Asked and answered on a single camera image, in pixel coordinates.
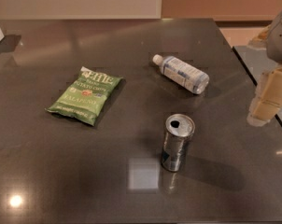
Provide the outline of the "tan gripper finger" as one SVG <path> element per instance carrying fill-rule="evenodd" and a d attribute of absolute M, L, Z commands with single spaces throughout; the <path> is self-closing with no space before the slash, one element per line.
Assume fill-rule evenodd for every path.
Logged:
<path fill-rule="evenodd" d="M 255 35 L 248 43 L 247 46 L 252 49 L 265 49 L 266 40 L 270 27 L 266 26 L 257 35 Z"/>
<path fill-rule="evenodd" d="M 255 97 L 249 107 L 247 122 L 255 127 L 267 124 L 282 107 L 282 64 L 271 71 L 261 93 L 255 90 Z"/>

